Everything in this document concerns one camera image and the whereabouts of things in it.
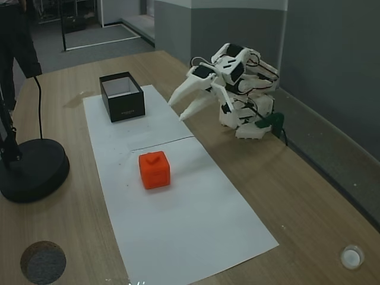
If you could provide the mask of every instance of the black box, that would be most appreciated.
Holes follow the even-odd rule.
[[[100,88],[111,122],[145,115],[144,92],[129,72],[100,77]]]

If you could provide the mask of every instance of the orange block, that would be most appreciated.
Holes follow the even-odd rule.
[[[138,165],[145,189],[170,185],[170,165],[163,151],[140,155]]]

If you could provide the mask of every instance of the robotic arm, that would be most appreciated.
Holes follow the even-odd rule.
[[[193,66],[186,77],[169,104],[176,104],[195,90],[201,92],[181,114],[180,120],[189,118],[218,99],[220,122],[236,129],[238,138],[260,139],[272,130],[274,99],[264,92],[274,91],[280,77],[274,67],[261,60],[257,51],[225,44],[211,62]]]

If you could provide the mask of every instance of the gray wall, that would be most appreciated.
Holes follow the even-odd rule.
[[[379,12],[378,0],[290,0],[281,69],[286,91],[378,160]]]
[[[285,11],[247,8],[192,9],[192,56],[210,59],[225,43],[253,48],[278,66]]]
[[[191,9],[155,1],[156,50],[165,50],[184,63],[191,59]]]
[[[249,46],[279,66],[286,0],[159,0],[156,49],[185,64],[193,56],[210,59],[225,43]]]
[[[103,0],[104,24],[121,21],[121,18],[140,14],[140,0]]]

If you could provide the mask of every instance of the black pants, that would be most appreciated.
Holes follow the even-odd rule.
[[[14,59],[26,78],[42,73],[21,6],[0,6],[0,86],[8,110],[13,110],[16,104],[13,83]]]

